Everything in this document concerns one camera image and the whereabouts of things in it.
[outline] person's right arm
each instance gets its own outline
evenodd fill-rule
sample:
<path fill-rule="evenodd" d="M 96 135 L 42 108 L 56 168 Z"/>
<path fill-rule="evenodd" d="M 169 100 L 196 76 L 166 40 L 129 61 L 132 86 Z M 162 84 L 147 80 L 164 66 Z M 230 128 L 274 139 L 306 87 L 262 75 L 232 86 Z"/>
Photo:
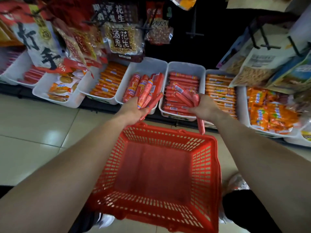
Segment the person's right arm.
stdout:
<path fill-rule="evenodd" d="M 189 112 L 217 127 L 239 172 L 280 230 L 310 232 L 311 162 L 242 125 L 208 96 L 200 98 Z"/>

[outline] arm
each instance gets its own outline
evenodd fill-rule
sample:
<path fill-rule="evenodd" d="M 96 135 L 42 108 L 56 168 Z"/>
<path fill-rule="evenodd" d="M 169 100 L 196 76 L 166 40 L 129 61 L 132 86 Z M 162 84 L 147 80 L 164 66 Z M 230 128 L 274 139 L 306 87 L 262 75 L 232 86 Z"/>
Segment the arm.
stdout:
<path fill-rule="evenodd" d="M 148 112 L 137 97 L 0 199 L 0 232 L 67 233 L 90 195 L 122 129 Z"/>
<path fill-rule="evenodd" d="M 311 227 L 311 162 L 257 134 L 201 95 L 199 118 L 212 122 L 239 172 L 282 232 L 309 232 Z"/>

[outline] person's left arm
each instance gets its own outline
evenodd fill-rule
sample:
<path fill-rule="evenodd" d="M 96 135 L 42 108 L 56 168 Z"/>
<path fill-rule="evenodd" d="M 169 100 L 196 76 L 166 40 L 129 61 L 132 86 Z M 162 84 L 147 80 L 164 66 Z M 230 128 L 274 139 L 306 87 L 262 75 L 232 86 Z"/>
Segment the person's left arm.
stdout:
<path fill-rule="evenodd" d="M 0 199 L 0 232 L 67 233 L 90 195 L 119 134 L 148 109 L 137 97 Z"/>

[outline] person's right hand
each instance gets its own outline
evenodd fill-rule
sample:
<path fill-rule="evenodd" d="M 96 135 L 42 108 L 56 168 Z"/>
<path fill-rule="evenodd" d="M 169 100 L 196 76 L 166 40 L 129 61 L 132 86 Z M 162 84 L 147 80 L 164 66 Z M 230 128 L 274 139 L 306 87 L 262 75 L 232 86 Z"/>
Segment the person's right hand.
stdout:
<path fill-rule="evenodd" d="M 204 94 L 199 94 L 199 96 L 199 106 L 189 108 L 189 113 L 194 113 L 197 117 L 205 121 L 213 122 L 223 111 L 218 108 L 217 104 L 209 96 Z"/>

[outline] pant leg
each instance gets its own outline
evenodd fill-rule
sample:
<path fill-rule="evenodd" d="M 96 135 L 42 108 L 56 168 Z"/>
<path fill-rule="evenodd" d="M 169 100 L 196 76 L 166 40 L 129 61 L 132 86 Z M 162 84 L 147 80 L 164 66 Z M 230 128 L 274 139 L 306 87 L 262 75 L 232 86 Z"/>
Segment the pant leg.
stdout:
<path fill-rule="evenodd" d="M 13 186 L 0 185 L 0 199 L 12 188 Z M 68 233 L 83 233 L 89 231 L 99 220 L 99 215 L 99 212 L 91 212 L 83 207 Z"/>
<path fill-rule="evenodd" d="M 251 190 L 236 190 L 222 200 L 225 215 L 250 233 L 281 232 L 268 211 Z"/>

